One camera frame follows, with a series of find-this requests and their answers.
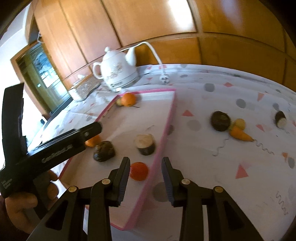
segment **tray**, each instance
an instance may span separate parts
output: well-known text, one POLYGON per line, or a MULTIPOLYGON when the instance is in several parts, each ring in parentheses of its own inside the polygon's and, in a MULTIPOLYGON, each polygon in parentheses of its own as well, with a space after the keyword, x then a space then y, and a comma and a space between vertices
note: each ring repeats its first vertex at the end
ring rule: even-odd
POLYGON ((96 120, 103 126, 101 139, 112 142, 116 156, 99 163, 93 159, 94 148, 87 148, 69 159, 59 177, 66 188, 72 185, 85 188, 108 177, 111 170, 119 167, 124 156, 130 158, 131 164, 138 161, 145 163, 149 167, 147 179, 138 182, 129 178, 120 207, 110 207, 111 225, 119 230, 135 226, 156 170, 160 168, 162 151, 175 109, 175 91, 157 89, 132 92, 137 96, 136 107, 118 107, 115 102, 123 94, 117 95, 96 120), (156 150, 153 154, 140 154, 133 142, 138 134, 154 136, 156 150))

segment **sleeve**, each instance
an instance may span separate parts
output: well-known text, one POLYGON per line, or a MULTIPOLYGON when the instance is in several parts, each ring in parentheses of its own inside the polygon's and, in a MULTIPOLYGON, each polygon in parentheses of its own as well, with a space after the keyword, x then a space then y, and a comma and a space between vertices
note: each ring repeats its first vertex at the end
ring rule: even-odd
POLYGON ((26 241, 29 234, 18 230, 10 221, 5 206, 5 199, 0 196, 0 240, 26 241))

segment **carrot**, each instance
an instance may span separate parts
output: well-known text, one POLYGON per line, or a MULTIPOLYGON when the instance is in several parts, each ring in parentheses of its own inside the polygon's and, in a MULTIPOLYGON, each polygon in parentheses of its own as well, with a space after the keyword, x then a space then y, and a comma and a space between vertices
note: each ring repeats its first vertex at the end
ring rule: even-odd
POLYGON ((254 141, 252 137, 248 134, 244 133, 240 128, 234 126, 231 131, 229 132, 233 138, 239 139, 241 141, 254 141))

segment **table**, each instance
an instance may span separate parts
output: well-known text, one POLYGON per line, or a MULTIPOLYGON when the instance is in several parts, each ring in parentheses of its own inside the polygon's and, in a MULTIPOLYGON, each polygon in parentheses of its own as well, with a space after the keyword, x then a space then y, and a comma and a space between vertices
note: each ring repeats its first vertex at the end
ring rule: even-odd
MULTIPOLYGON (((141 79, 122 93, 162 84, 158 65, 138 70, 141 79)), ((164 156, 199 186, 224 187, 264 240, 280 240, 296 215, 296 93, 263 77, 216 66, 167 64, 165 70, 170 82, 161 87, 176 89, 177 107, 164 156), (243 118, 245 132, 257 142, 215 131, 209 118, 217 110, 232 120, 243 118), (274 124, 278 110, 287 117, 285 130, 274 124)), ((99 87, 85 101, 70 103, 39 138, 47 141, 91 123, 115 96, 99 87)), ((54 171, 60 174, 65 163, 54 171)), ((168 202, 159 170, 136 227, 112 228, 113 240, 178 240, 181 216, 182 209, 168 202)))

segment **white electric kettle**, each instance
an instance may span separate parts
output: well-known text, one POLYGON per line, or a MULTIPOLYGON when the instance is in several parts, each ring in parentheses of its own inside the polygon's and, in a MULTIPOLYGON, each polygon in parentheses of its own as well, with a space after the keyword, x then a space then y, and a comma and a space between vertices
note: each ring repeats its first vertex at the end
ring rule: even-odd
POLYGON ((95 62, 93 65, 93 73, 97 79, 104 79, 108 87, 115 92, 138 81, 134 48, 130 48, 127 54, 119 50, 110 50, 109 47, 105 48, 105 52, 102 62, 95 62), (102 75, 96 73, 97 65, 101 67, 102 75))

